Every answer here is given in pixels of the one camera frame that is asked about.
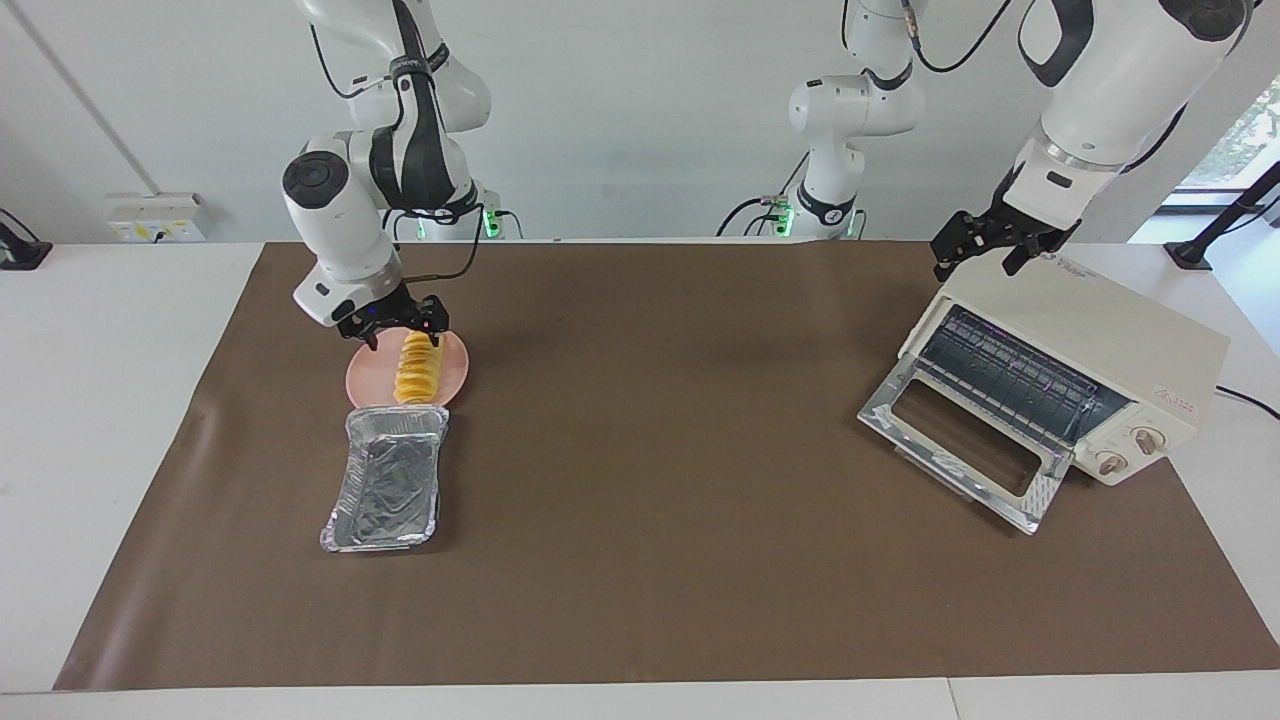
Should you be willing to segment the cream toaster oven body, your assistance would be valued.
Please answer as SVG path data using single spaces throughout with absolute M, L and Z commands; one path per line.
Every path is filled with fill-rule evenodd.
M 1125 477 L 1115 484 L 1101 482 L 1106 486 L 1142 473 L 1198 434 L 1230 346 L 1225 334 L 1068 258 L 1042 255 L 1009 277 L 1002 258 L 986 254 L 946 279 L 900 354 L 918 356 L 952 306 L 1133 401 L 1070 447 L 1075 468 L 1096 480 L 1098 452 L 1128 460 Z M 1165 433 L 1165 455 L 1144 456 L 1130 436 L 1135 427 Z

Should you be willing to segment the silver foil tray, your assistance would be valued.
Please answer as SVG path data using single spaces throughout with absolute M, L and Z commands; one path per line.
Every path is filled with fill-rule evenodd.
M 326 552 L 411 550 L 431 539 L 449 420 L 445 407 L 430 404 L 360 407 L 347 416 L 346 471 L 320 533 Z

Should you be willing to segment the black table clamp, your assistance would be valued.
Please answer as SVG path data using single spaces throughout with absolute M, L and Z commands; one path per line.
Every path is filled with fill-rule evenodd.
M 52 251 L 23 220 L 0 208 L 0 270 L 37 269 Z

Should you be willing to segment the pink round plate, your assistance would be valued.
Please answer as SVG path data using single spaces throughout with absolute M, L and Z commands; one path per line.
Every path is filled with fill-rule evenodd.
M 404 328 L 384 329 L 378 334 L 378 348 L 360 345 L 346 370 L 346 392 L 353 407 L 396 405 L 394 383 L 399 364 L 401 346 L 411 334 Z M 439 388 L 430 404 L 447 406 L 460 391 L 468 374 L 468 348 L 454 332 L 442 336 L 443 363 Z

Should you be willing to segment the brown table mat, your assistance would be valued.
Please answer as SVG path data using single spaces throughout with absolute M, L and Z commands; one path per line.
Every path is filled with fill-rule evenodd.
M 923 243 L 497 245 L 416 550 L 319 542 L 352 343 L 265 247 L 55 682 L 741 682 L 1280 667 L 1167 462 L 1025 536 L 864 427 Z

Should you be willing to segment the window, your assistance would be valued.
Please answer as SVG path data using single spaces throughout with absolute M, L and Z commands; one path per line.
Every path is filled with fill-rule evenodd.
M 1251 187 L 1280 160 L 1280 74 L 1176 186 L 1176 202 L 1222 199 Z

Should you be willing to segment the metal oven rack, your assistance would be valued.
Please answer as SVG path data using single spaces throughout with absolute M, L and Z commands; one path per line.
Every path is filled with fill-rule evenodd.
M 947 311 L 918 357 L 961 396 L 1039 445 L 1073 447 L 1133 404 L 960 306 Z

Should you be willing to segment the silver glass oven door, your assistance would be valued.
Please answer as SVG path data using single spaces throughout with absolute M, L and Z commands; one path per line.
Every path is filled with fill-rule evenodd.
M 911 354 L 858 413 L 896 451 L 1027 536 L 1041 528 L 1073 450 L 1010 406 Z

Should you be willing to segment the yellow twisted bread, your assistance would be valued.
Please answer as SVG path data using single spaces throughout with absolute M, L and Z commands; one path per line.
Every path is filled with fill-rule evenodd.
M 399 348 L 393 398 L 398 404 L 431 404 L 440 386 L 444 340 L 411 331 Z

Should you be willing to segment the white wall socket box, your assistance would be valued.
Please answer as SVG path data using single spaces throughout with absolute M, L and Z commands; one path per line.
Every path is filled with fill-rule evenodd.
M 127 243 L 202 243 L 214 219 L 196 193 L 111 193 L 106 215 L 115 238 Z

